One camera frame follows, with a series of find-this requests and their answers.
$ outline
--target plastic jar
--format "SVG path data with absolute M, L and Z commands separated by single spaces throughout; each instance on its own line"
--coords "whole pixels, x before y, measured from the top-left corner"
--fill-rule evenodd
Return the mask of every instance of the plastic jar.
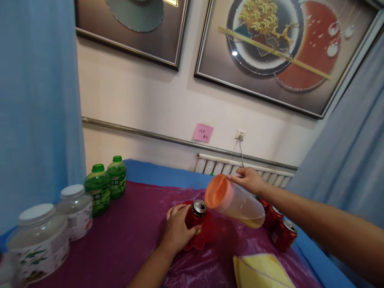
M 18 255 L 28 283 L 52 274 L 69 252 L 66 217 L 53 204 L 29 208 L 19 216 L 19 226 L 7 239 L 8 249 Z
M 85 194 L 83 185 L 64 188 L 56 210 L 68 218 L 67 235 L 70 241 L 85 236 L 92 227 L 92 196 Z
M 205 203 L 208 208 L 243 222 L 250 228 L 259 228 L 265 219 L 260 202 L 248 191 L 229 181 L 224 174 L 212 178 L 205 191 Z

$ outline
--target framed picture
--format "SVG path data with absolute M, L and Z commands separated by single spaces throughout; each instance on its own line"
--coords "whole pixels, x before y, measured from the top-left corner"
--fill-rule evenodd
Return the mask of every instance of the framed picture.
M 324 117 L 384 23 L 365 0 L 210 0 L 195 77 Z
M 179 70 L 189 0 L 75 0 L 79 36 Z

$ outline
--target gold stick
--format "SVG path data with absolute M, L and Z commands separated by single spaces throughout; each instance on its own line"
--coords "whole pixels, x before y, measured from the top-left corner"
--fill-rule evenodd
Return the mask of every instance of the gold stick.
M 311 66 L 309 66 L 309 65 L 307 65 L 307 64 L 305 64 L 305 63 L 303 63 L 303 62 L 301 62 L 299 60 L 296 60 L 294 58 L 286 56 L 286 55 L 284 55 L 284 54 L 282 54 L 282 53 L 280 53 L 280 52 L 278 52 L 278 51 L 276 51 L 276 50 L 274 50 L 274 49 L 272 49 L 272 48 L 270 48 L 270 47 L 268 47 L 268 46 L 266 46 L 264 44 L 261 44 L 261 43 L 255 41 L 255 40 L 249 39 L 249 38 L 247 38 L 247 37 L 245 37 L 245 36 L 243 36 L 241 34 L 238 34 L 236 32 L 233 32 L 232 30 L 223 28 L 221 26 L 219 26 L 219 30 L 224 32 L 224 33 L 226 33 L 226 34 L 229 34 L 231 36 L 239 38 L 239 39 L 241 39 L 241 40 L 243 40 L 243 41 L 245 41 L 245 42 L 247 42 L 247 43 L 249 43 L 249 44 L 251 44 L 253 46 L 256 46 L 256 47 L 260 48 L 260 49 L 266 50 L 267 52 L 270 52 L 271 54 L 274 54 L 274 55 L 276 55 L 278 57 L 284 58 L 284 59 L 292 62 L 293 64 L 295 64 L 297 66 L 300 66 L 301 68 L 304 68 L 304 69 L 306 69 L 306 70 L 308 70 L 308 71 L 310 71 L 310 72 L 312 72 L 314 74 L 322 76 L 323 78 L 326 78 L 328 80 L 332 80 L 331 76 L 329 76 L 328 74 L 326 74 L 326 73 L 324 73 L 324 72 L 322 72 L 322 71 L 320 71 L 320 70 L 318 70 L 316 68 L 313 68 L 313 67 L 311 67 Z

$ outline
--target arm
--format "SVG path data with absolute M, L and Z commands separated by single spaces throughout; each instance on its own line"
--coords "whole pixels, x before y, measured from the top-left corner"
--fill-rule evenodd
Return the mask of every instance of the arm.
M 253 168 L 240 168 L 244 178 L 228 178 L 259 195 L 297 224 L 324 249 L 373 285 L 384 286 L 384 230 L 332 206 L 272 186 Z
M 185 217 L 191 205 L 181 204 L 172 207 L 167 213 L 167 226 L 160 246 L 149 256 L 127 288 L 158 288 L 172 264 L 176 254 L 201 228 L 195 226 L 188 229 Z

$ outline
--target left hand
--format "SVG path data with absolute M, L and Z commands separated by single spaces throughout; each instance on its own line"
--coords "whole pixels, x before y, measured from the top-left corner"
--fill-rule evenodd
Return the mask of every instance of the left hand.
M 180 252 L 189 240 L 196 235 L 201 225 L 188 229 L 185 217 L 191 205 L 180 204 L 170 208 L 167 213 L 167 226 L 159 249 L 172 259 Z

